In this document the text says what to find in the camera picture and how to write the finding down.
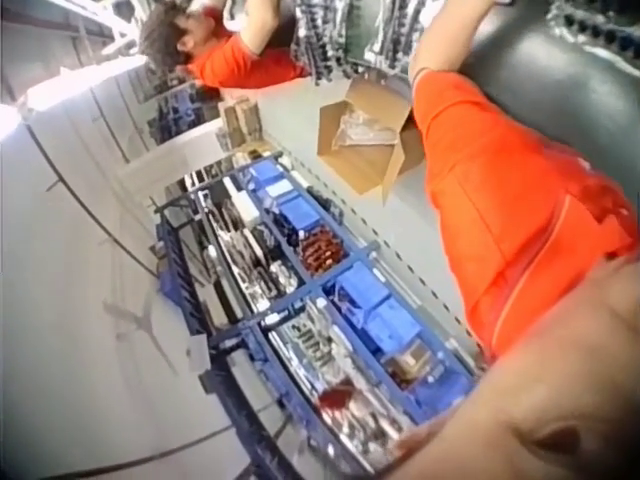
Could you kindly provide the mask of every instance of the orange shirt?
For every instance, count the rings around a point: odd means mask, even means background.
[[[291,59],[288,48],[267,48],[262,55],[254,55],[240,35],[224,28],[219,10],[208,8],[205,14],[216,20],[215,36],[220,42],[194,58],[189,70],[208,87],[264,88],[306,75]]]
[[[423,73],[414,115],[449,266],[490,358],[599,259],[639,245],[633,207],[617,185],[509,118],[465,77]]]

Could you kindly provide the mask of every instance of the hand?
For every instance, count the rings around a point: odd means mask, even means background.
[[[434,432],[432,422],[405,432],[391,447],[396,458],[408,457],[428,444],[437,432]]]
[[[412,455],[431,442],[444,428],[460,404],[449,408],[444,413],[432,418],[427,423],[405,432],[391,447],[396,458]]]

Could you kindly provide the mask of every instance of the dark hair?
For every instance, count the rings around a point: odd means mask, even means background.
[[[189,63],[189,55],[177,48],[185,31],[175,20],[185,13],[186,7],[175,0],[159,2],[142,25],[140,53],[146,55],[158,71],[170,73],[177,66]]]

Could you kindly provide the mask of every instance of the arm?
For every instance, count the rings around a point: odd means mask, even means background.
[[[413,112],[429,159],[429,190],[460,162],[492,149],[506,155],[511,148],[508,143],[523,136],[522,127],[456,72],[493,5],[494,0],[446,0],[411,60]]]
[[[427,445],[442,431],[447,422],[453,417],[460,404],[451,407],[446,412],[432,418],[427,423],[415,427],[404,435],[393,445],[393,450],[397,458],[406,458],[420,448]]]
[[[280,0],[247,0],[247,22],[240,31],[242,43],[259,56],[278,28]]]
[[[409,66],[411,82],[425,69],[458,70],[493,4],[494,0],[446,0],[418,43]]]
[[[191,73],[209,87],[242,88],[243,78],[278,26],[279,7],[280,0],[247,0],[247,21],[240,33],[191,64]]]

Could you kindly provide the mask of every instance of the forearm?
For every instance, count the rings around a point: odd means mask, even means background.
[[[410,79],[425,68],[458,70],[493,5],[494,0],[447,0],[420,38],[409,67]]]
[[[240,37],[252,53],[260,55],[278,28],[280,0],[247,0],[245,9],[247,23]]]

